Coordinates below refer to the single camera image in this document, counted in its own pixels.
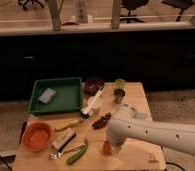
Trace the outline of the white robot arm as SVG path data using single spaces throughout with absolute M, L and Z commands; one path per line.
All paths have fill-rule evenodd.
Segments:
M 195 155 L 195 125 L 147 121 L 133 105 L 122 104 L 108 121 L 107 140 L 122 146 L 127 138 Z

